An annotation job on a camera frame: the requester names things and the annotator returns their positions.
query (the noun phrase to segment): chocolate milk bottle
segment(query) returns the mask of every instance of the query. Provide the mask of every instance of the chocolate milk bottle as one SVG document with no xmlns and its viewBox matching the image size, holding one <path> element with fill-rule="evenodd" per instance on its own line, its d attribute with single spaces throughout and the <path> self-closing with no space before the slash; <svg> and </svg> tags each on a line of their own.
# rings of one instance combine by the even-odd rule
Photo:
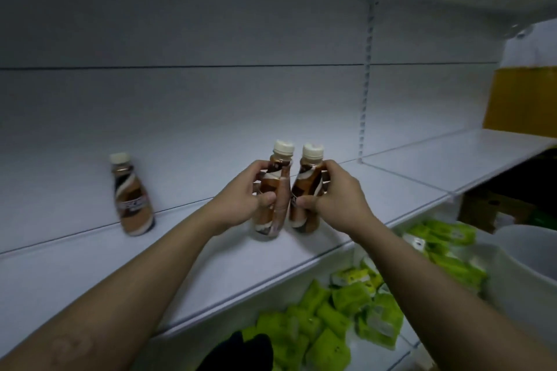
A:
<svg viewBox="0 0 557 371">
<path fill-rule="evenodd" d="M 155 226 L 153 208 L 147 191 L 135 175 L 127 153 L 110 155 L 114 175 L 114 201 L 124 232 L 139 236 Z"/>
<path fill-rule="evenodd" d="M 319 227 L 317 213 L 296 207 L 296 199 L 302 195 L 323 195 L 323 176 L 325 170 L 323 163 L 323 146 L 304 144 L 300 171 L 292 187 L 290 204 L 290 225 L 300 233 L 309 234 Z"/>
<path fill-rule="evenodd" d="M 271 165 L 261 179 L 259 193 L 274 191 L 276 201 L 269 207 L 261 207 L 254 215 L 255 231 L 268 237 L 276 237 L 284 226 L 290 203 L 290 166 L 292 165 L 294 145 L 277 140 Z"/>
</svg>

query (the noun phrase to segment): right hand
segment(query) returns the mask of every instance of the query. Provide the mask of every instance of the right hand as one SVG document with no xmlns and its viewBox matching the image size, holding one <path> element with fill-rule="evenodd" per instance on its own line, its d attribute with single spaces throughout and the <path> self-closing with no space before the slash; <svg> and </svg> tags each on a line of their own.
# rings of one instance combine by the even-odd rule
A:
<svg viewBox="0 0 557 371">
<path fill-rule="evenodd" d="M 334 160 L 326 160 L 331 182 L 321 197 L 298 197 L 296 206 L 318 213 L 332 228 L 352 237 L 377 220 L 370 210 L 360 182 Z"/>
</svg>

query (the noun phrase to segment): white bottle cap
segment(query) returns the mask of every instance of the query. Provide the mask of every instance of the white bottle cap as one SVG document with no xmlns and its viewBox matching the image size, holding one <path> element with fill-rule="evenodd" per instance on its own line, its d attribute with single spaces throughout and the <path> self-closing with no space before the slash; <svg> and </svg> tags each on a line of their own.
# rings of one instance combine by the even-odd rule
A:
<svg viewBox="0 0 557 371">
<path fill-rule="evenodd" d="M 320 144 L 304 144 L 302 149 L 302 157 L 310 160 L 318 160 L 323 158 L 324 147 Z"/>
<path fill-rule="evenodd" d="M 114 153 L 110 155 L 110 163 L 112 164 L 128 163 L 129 161 L 130 155 L 128 153 Z"/>
<path fill-rule="evenodd" d="M 273 151 L 283 156 L 292 156 L 292 154 L 294 154 L 294 144 L 278 139 L 275 141 L 275 148 Z"/>
</svg>

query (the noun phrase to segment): plastic bottle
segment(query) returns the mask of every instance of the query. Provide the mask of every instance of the plastic bottle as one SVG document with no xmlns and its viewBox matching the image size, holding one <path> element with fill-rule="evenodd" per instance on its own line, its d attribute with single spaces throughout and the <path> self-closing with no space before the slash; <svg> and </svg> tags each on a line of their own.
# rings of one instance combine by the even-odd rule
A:
<svg viewBox="0 0 557 371">
<path fill-rule="evenodd" d="M 139 236 L 155 226 L 147 191 L 135 175 L 127 153 L 110 155 L 114 175 L 114 202 L 124 232 Z"/>
<path fill-rule="evenodd" d="M 300 160 L 300 171 L 292 187 L 290 204 L 290 225 L 300 233 L 308 234 L 319 227 L 317 213 L 296 207 L 296 199 L 302 195 L 323 195 L 323 177 L 325 170 L 323 163 L 323 146 L 305 144 Z"/>
<path fill-rule="evenodd" d="M 290 167 L 294 145 L 277 140 L 270 158 L 271 165 L 261 179 L 259 193 L 274 191 L 276 201 L 269 207 L 260 208 L 254 215 L 255 231 L 268 237 L 276 237 L 284 226 L 290 203 Z"/>
</svg>

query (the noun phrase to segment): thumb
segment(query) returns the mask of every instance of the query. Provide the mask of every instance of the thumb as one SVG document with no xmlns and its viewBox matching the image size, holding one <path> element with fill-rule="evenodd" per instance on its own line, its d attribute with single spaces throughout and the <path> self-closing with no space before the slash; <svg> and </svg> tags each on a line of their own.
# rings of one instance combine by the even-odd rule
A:
<svg viewBox="0 0 557 371">
<path fill-rule="evenodd" d="M 264 192 L 257 196 L 257 203 L 260 207 L 268 207 L 277 199 L 277 195 L 273 191 Z"/>
<path fill-rule="evenodd" d="M 319 198 L 313 195 L 302 195 L 301 197 L 296 198 L 296 207 L 301 207 L 305 208 L 306 210 L 317 212 L 318 200 Z"/>
</svg>

